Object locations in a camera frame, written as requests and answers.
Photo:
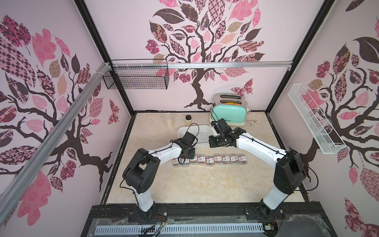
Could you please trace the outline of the paper clip box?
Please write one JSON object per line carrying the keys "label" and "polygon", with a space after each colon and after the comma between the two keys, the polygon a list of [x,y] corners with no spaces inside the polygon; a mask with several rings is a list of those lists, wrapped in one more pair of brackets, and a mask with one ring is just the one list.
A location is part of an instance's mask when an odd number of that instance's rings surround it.
{"label": "paper clip box", "polygon": [[223,164],[223,159],[221,154],[214,154],[214,164],[215,165],[222,165]]}
{"label": "paper clip box", "polygon": [[197,155],[197,164],[199,166],[206,165],[206,156],[204,154]]}
{"label": "paper clip box", "polygon": [[189,167],[190,160],[189,159],[181,159],[181,166],[182,167]]}
{"label": "paper clip box", "polygon": [[237,154],[230,154],[231,164],[232,165],[238,165],[239,164],[239,158]]}
{"label": "paper clip box", "polygon": [[247,157],[244,154],[238,154],[238,160],[240,165],[247,164]]}
{"label": "paper clip box", "polygon": [[197,165],[198,164],[197,156],[195,156],[193,159],[190,159],[189,164],[190,165]]}
{"label": "paper clip box", "polygon": [[173,167],[181,167],[182,165],[179,163],[178,159],[173,159],[172,160]]}
{"label": "paper clip box", "polygon": [[230,165],[231,164],[231,158],[229,154],[222,155],[222,163],[223,165]]}

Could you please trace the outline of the paper clip box side-left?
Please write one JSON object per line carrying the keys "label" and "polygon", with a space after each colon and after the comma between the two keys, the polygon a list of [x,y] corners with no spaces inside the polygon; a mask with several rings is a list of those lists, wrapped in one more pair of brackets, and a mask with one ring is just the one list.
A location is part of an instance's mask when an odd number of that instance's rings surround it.
{"label": "paper clip box side-left", "polygon": [[206,156],[206,166],[212,167],[215,165],[214,157],[213,156]]}

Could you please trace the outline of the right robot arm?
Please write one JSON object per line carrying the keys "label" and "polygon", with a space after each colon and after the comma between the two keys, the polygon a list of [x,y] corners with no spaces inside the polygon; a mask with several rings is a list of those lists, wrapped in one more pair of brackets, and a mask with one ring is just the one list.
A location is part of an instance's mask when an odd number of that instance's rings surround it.
{"label": "right robot arm", "polygon": [[247,151],[274,169],[273,185],[266,196],[259,202],[257,212],[263,219],[269,219],[273,212],[293,194],[308,175],[306,168],[311,168],[302,161],[300,154],[271,146],[246,130],[236,127],[232,129],[220,118],[216,120],[215,112],[211,111],[211,128],[214,133],[209,136],[210,148],[235,147]]}

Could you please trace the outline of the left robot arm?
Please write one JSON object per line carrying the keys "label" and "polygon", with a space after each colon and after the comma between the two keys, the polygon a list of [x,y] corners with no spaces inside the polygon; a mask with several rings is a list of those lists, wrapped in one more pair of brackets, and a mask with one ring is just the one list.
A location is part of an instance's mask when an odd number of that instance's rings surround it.
{"label": "left robot arm", "polygon": [[197,135],[186,131],[183,137],[171,140],[167,146],[156,150],[139,149],[131,159],[122,174],[123,181],[134,192],[137,207],[145,214],[154,210],[155,202],[152,198],[152,186],[159,166],[175,161],[179,165],[186,165],[195,157]]}

